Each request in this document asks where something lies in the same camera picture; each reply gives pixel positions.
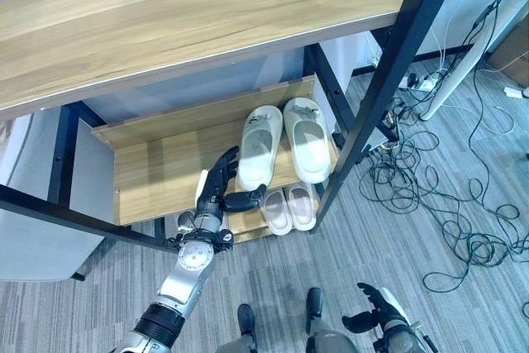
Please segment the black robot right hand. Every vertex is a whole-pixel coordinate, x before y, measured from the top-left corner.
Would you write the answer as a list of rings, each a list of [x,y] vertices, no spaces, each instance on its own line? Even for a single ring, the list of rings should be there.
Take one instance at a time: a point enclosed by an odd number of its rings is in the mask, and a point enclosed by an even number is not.
[[[348,331],[360,334],[381,326],[385,332],[388,326],[410,326],[402,306],[388,289],[376,289],[374,286],[362,282],[359,282],[357,287],[367,296],[374,308],[352,317],[343,316],[341,321]]]

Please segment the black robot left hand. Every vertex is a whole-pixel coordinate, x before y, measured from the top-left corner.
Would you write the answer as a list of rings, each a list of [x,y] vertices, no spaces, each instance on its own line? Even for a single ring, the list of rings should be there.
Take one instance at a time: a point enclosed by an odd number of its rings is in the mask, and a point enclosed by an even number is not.
[[[222,220],[225,213],[247,212],[257,208],[267,186],[260,184],[252,191],[226,194],[227,185],[237,174],[236,159],[239,147],[233,146],[218,158],[209,170],[203,190],[197,199],[195,217],[216,217]]]

